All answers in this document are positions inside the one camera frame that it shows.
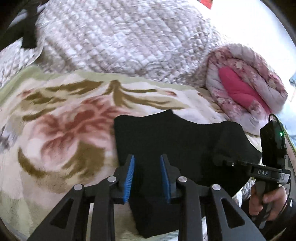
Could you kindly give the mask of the person's right hand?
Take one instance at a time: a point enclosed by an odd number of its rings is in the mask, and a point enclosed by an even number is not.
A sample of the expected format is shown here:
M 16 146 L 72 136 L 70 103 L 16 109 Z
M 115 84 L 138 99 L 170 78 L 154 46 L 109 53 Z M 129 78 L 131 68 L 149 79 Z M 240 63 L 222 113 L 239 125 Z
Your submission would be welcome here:
M 264 194 L 263 197 L 260 198 L 257 194 L 255 185 L 253 185 L 251 188 L 248 211 L 251 216 L 257 216 L 262 211 L 263 204 L 271 203 L 273 206 L 267 221 L 274 221 L 279 216 L 282 209 L 285 208 L 286 201 L 287 193 L 283 186 L 280 186 L 276 190 Z

